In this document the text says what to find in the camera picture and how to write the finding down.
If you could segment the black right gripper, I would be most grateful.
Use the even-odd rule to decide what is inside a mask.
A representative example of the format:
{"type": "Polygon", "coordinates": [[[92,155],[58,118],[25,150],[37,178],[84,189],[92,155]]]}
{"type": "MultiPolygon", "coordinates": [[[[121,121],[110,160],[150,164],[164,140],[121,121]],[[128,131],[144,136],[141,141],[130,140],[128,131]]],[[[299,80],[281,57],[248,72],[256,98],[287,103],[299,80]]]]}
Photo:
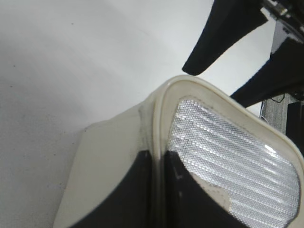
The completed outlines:
{"type": "Polygon", "coordinates": [[[205,27],[182,70],[197,76],[226,50],[267,22],[275,20],[269,60],[230,97],[247,108],[304,88],[304,2],[302,0],[215,0],[205,27]]]}

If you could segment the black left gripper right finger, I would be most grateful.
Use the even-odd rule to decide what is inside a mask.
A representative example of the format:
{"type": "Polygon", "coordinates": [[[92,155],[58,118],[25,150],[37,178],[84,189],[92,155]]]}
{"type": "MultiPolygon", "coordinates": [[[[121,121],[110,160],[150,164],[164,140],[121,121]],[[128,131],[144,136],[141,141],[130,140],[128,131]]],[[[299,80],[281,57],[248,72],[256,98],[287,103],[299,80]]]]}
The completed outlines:
{"type": "Polygon", "coordinates": [[[192,178],[176,152],[164,155],[167,227],[229,228],[230,215],[192,178]]]}

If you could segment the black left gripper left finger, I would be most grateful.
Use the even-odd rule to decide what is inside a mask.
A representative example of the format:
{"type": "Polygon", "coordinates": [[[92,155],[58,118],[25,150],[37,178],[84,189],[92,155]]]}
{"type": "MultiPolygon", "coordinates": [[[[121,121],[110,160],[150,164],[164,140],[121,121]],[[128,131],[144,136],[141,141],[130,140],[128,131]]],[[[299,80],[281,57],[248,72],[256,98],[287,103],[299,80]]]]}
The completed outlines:
{"type": "Polygon", "coordinates": [[[152,184],[152,156],[140,151],[123,180],[98,207],[94,226],[150,228],[152,184]]]}

